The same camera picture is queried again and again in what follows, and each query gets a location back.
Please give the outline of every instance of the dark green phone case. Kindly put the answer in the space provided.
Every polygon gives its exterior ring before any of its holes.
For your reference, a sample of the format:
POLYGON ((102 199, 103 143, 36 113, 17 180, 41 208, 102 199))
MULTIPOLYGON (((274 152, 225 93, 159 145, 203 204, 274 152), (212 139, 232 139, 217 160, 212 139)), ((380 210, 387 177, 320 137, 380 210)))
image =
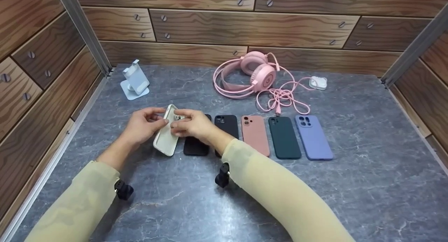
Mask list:
POLYGON ((288 117, 270 117, 268 123, 277 159, 300 159, 302 152, 291 119, 288 117))

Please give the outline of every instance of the headphone ear cup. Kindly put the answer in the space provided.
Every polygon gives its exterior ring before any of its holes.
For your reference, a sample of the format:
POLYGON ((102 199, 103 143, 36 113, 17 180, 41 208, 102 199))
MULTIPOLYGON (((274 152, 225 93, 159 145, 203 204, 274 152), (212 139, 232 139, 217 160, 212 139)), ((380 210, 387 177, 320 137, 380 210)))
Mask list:
POLYGON ((264 63, 268 63, 266 55, 262 52, 253 51, 243 57, 240 67, 244 73, 252 75, 254 70, 264 63))
POLYGON ((268 64, 260 64, 254 71, 253 71, 253 73, 252 73, 252 75, 251 75, 251 80, 250 80, 250 82, 252 83, 254 80, 255 80, 255 78, 257 77, 257 75, 258 75, 258 73, 260 72, 260 70, 262 69, 262 68, 264 68, 264 66, 266 66, 266 65, 268 65, 268 64))
POLYGON ((251 84, 256 81, 257 83, 253 86, 253 91, 260 92, 264 89, 268 89, 275 80, 277 72, 275 68, 267 63, 258 66, 251 75, 251 84))

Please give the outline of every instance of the gray marble tabletop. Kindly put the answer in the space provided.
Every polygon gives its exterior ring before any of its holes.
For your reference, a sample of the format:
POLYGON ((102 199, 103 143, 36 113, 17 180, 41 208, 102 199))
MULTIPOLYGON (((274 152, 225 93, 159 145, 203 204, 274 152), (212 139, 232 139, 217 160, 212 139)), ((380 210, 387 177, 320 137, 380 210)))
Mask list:
MULTIPOLYGON (((211 84, 214 68, 144 66, 150 93, 128 101, 119 86, 123 67, 106 84, 13 241, 24 239, 72 178, 120 134, 132 111, 173 103, 212 117, 234 114, 239 120, 274 114, 257 110, 253 97, 230 100, 218 95, 211 84)), ((447 176, 379 80, 294 72, 296 77, 308 75, 326 77, 328 89, 298 88, 296 98, 309 103, 320 119, 335 159, 309 161, 303 154, 299 160, 278 160, 270 140, 271 159, 316 191, 359 242, 448 241, 447 176)), ((240 83, 248 79, 231 77, 240 83)), ((280 76, 277 83, 287 80, 280 76)), ((283 109, 283 116, 295 115, 293 108, 283 109)), ((149 141, 129 158, 122 178, 134 187, 133 199, 114 202, 92 241, 291 240, 242 189, 215 185, 221 162, 213 151, 205 157, 184 156, 183 144, 180 140, 174 156, 165 157, 149 141)))

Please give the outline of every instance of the arm sleeve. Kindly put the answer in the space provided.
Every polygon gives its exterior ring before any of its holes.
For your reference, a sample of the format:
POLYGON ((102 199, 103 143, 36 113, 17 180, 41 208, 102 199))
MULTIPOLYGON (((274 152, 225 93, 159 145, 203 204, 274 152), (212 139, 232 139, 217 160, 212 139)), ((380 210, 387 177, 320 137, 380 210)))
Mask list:
POLYGON ((232 140, 222 161, 229 164, 230 178, 270 212, 294 241, 354 241, 307 184, 246 143, 232 140))
POLYGON ((100 162, 89 162, 72 184, 44 213, 26 242, 85 242, 115 198, 119 172, 100 162))

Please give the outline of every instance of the white phone case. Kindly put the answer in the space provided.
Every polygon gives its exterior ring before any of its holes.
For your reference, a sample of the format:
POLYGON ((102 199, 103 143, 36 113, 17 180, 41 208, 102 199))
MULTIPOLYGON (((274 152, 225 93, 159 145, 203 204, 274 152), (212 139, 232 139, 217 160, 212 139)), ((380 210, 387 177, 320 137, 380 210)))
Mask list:
POLYGON ((168 106, 163 118, 168 119, 169 123, 162 129, 160 129, 159 132, 157 132, 154 142, 152 143, 155 149, 162 152, 166 156, 173 156, 176 149, 177 141, 179 140, 179 137, 171 134, 170 126, 174 121, 183 118, 183 116, 177 116, 174 114, 174 110, 176 109, 177 107, 175 107, 174 105, 168 106))

